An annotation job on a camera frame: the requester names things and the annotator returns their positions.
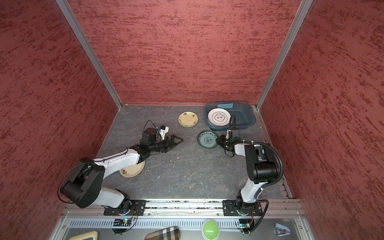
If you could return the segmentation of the teal patterned small plate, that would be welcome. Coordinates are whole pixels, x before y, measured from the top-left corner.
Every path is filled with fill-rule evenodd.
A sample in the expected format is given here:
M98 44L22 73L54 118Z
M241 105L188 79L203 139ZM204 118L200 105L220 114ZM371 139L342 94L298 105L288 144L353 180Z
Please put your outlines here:
M203 131L198 135L198 143L205 149L213 149L217 146L218 135L212 131Z

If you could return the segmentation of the white plate black outline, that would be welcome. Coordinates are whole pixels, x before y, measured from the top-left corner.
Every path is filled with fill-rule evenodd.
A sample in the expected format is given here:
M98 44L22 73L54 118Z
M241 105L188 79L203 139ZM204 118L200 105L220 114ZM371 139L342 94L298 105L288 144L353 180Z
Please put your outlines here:
M226 126L230 123L230 119L231 114L225 109L215 108L208 113L208 120L214 126Z

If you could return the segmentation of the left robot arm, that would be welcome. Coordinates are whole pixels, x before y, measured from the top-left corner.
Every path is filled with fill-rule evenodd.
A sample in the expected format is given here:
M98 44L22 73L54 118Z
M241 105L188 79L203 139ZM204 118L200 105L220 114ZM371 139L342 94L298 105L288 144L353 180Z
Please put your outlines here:
M121 153L95 160L81 159L63 177L57 195L65 196L67 204L75 204L81 209L100 205L118 215L127 215L135 209L128 194L104 188L103 181L115 172L143 163L153 154L167 153L184 141L175 135L168 136L168 131L166 126L147 128L138 144Z

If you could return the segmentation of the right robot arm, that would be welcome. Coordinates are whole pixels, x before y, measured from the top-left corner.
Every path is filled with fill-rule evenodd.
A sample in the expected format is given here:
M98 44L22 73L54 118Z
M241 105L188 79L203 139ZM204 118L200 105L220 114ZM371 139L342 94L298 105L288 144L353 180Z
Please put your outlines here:
M284 165L280 155L269 144L241 140L234 137L232 131L216 139L217 145L232 153L232 156L243 156L246 159L248 180L239 191L235 201L225 201L224 206L238 215L247 216L261 212L262 191L278 183L284 174Z

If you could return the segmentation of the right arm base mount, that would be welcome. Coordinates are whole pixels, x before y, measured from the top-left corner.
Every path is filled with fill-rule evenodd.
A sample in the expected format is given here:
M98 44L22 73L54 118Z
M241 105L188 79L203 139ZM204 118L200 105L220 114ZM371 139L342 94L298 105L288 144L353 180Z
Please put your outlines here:
M261 216L263 211L259 202L244 203L239 200L224 200L223 202L224 216Z

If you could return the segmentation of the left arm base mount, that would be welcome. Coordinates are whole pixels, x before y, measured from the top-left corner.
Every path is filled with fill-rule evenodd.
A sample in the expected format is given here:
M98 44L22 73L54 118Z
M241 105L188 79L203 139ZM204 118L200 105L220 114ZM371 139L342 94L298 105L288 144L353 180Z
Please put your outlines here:
M104 206L104 216L142 216L146 202L145 200L123 200L117 208Z

